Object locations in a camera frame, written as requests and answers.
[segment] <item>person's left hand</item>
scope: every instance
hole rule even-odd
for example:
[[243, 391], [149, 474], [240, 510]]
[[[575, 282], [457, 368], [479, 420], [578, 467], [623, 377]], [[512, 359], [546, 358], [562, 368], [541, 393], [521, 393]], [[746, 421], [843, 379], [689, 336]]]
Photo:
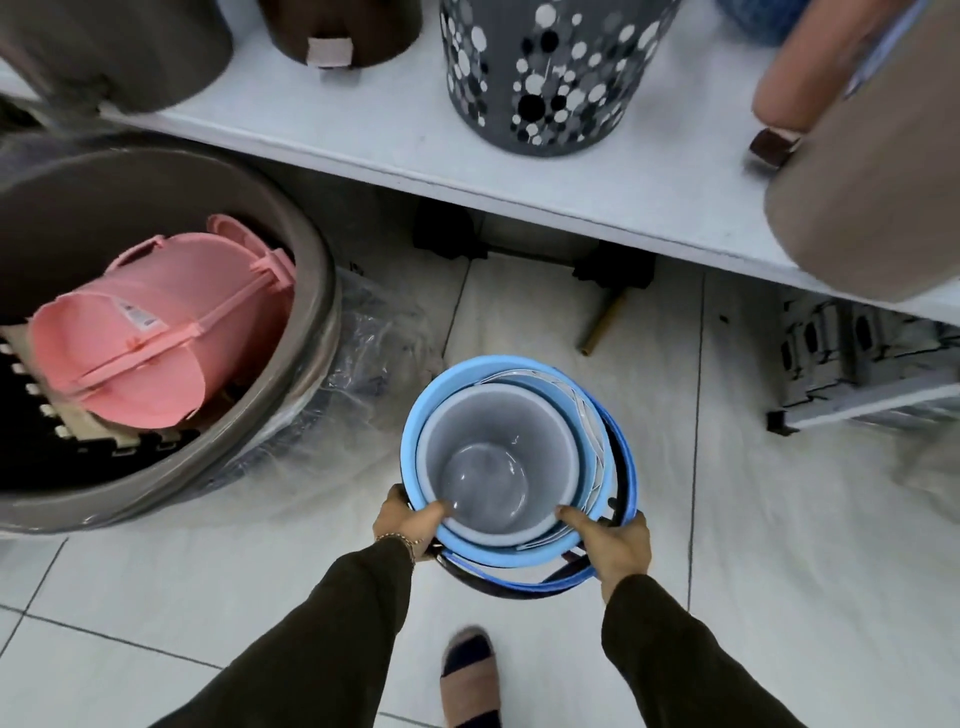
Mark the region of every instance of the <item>person's left hand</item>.
[[373, 522], [373, 537], [378, 539], [388, 533], [398, 533], [410, 540], [414, 545], [414, 557], [423, 561], [423, 554], [449, 512], [445, 500], [435, 500], [421, 511], [411, 510], [403, 497], [403, 486], [397, 483], [380, 506], [380, 515]]

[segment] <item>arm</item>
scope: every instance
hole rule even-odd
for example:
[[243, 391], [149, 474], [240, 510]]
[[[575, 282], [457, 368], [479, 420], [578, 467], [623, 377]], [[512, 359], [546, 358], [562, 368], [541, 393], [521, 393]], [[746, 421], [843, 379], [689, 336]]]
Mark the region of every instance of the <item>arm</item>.
[[803, 728], [710, 631], [646, 575], [650, 531], [642, 513], [607, 528], [568, 506], [607, 602], [603, 648], [630, 685], [648, 728]]
[[803, 728], [649, 576], [613, 590], [602, 640], [649, 728]]
[[154, 728], [373, 726], [407, 615], [411, 557], [443, 518], [439, 502], [410, 511], [394, 486], [373, 534], [403, 538], [337, 559], [306, 601]]

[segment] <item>white shelf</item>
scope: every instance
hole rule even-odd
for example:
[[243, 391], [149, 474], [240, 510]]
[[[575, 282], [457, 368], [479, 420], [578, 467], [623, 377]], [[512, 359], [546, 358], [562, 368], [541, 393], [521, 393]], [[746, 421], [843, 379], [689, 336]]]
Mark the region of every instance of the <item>white shelf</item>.
[[[108, 115], [143, 129], [828, 290], [780, 248], [763, 216], [765, 180], [743, 164], [760, 128], [750, 113], [751, 98], [772, 52], [734, 37], [712, 2], [684, 3], [608, 139], [554, 159], [502, 152], [454, 112], [444, 83], [436, 0], [424, 6], [420, 39], [375, 68], [322, 74], [302, 66], [274, 48], [257, 20], [237, 41], [227, 71], [201, 93], [159, 113]], [[0, 67], [0, 92], [22, 96], [29, 89]], [[896, 307], [960, 324], [960, 283]]]

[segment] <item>white sticker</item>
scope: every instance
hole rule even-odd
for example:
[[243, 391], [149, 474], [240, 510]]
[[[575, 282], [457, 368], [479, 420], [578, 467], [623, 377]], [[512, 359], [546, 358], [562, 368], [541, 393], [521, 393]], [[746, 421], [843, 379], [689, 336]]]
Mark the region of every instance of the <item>white sticker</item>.
[[346, 68], [353, 63], [353, 41], [348, 37], [307, 39], [306, 64], [311, 68]]
[[160, 320], [154, 314], [147, 313], [142, 308], [137, 308], [135, 305], [122, 301], [117, 301], [116, 304], [120, 312], [127, 317], [127, 320], [140, 331], [146, 331], [160, 323]]

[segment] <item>gray polka dot bin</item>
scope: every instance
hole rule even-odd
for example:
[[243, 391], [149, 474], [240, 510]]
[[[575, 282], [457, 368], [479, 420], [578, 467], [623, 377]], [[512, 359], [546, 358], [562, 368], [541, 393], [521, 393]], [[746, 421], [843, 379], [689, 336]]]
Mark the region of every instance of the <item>gray polka dot bin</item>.
[[491, 144], [555, 157], [623, 118], [679, 0], [441, 0], [446, 87]]

